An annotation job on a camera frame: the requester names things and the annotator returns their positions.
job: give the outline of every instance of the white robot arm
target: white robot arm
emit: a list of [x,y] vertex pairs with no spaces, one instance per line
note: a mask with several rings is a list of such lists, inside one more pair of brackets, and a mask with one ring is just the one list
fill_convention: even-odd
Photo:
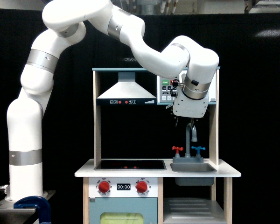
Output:
[[215,52],[186,36],[175,38],[162,52],[143,41],[142,19],[114,6],[110,0],[54,0],[46,5],[43,21],[49,28],[34,41],[21,75],[19,98],[7,111],[10,160],[10,200],[42,195],[42,116],[53,88],[58,58],[86,33],[83,21],[128,45],[139,64],[164,78],[175,78],[188,66],[179,87],[174,114],[202,117],[208,88],[218,66]]

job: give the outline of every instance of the white countertop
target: white countertop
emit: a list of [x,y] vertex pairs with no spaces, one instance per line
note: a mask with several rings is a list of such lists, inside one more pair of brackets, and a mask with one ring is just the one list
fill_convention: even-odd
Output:
[[216,166],[209,159],[203,159],[204,163],[209,163],[216,172],[201,172],[201,173],[178,173],[171,169],[170,164],[172,159],[163,160],[166,170],[94,170],[94,159],[88,160],[76,173],[76,177],[240,177],[241,173],[235,168],[219,160],[219,165]]

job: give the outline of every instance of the silver range hood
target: silver range hood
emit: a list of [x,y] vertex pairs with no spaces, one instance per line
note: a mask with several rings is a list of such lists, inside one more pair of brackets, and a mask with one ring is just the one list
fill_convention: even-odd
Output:
[[118,82],[100,95],[97,105],[153,105],[157,98],[136,83],[135,72],[119,72]]

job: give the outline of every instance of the sink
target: sink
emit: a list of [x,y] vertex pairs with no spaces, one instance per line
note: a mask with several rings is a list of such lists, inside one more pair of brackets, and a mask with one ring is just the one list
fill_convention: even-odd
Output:
[[[216,172],[208,163],[171,163],[172,171],[178,173],[207,173]],[[175,183],[178,186],[211,186],[214,184],[214,177],[176,177]]]
[[208,163],[171,163],[172,171],[179,173],[200,173],[200,172],[216,172]]

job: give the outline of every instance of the gray faucet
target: gray faucet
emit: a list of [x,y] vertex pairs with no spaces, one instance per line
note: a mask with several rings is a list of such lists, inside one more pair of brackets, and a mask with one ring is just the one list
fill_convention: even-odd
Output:
[[191,157],[190,155],[190,132],[192,131],[192,139],[191,141],[196,142],[197,141],[197,131],[196,127],[194,126],[194,119],[191,120],[190,123],[188,123],[186,127],[186,154],[184,157],[180,157],[179,154],[176,154],[175,157],[173,157],[173,163],[188,163],[188,162],[203,162],[203,157]]

